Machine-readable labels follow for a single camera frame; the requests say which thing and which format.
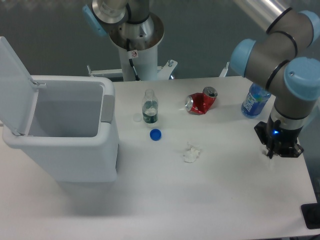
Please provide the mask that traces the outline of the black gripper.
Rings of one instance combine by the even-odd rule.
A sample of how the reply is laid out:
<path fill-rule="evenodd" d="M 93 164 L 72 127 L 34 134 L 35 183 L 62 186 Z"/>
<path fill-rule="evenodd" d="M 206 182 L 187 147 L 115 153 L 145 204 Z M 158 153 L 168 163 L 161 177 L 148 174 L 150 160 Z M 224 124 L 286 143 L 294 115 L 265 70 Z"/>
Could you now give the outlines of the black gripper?
<path fill-rule="evenodd" d="M 298 158 L 304 148 L 298 144 L 298 136 L 302 128 L 285 129 L 280 127 L 280 121 L 260 121 L 254 130 L 260 142 L 266 146 L 266 156 L 272 159 L 277 155 L 282 158 Z"/>

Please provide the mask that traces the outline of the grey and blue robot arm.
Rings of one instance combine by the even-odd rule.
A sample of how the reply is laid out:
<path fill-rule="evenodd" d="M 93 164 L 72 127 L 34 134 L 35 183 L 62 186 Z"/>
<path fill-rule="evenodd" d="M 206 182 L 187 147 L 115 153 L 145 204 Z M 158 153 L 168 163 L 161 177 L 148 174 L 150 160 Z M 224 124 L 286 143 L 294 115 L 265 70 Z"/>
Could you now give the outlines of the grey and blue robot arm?
<path fill-rule="evenodd" d="M 261 43 L 241 41 L 229 62 L 236 73 L 275 96 L 268 121 L 258 123 L 255 132 L 268 157 L 299 157 L 299 133 L 320 96 L 320 63 L 299 53 L 319 38 L 320 19 L 311 11 L 296 12 L 282 0 L 236 4 L 268 35 Z M 117 46 L 125 81 L 169 77 L 157 61 L 164 25 L 147 0 L 93 0 L 82 13 L 98 35 L 109 35 Z"/>

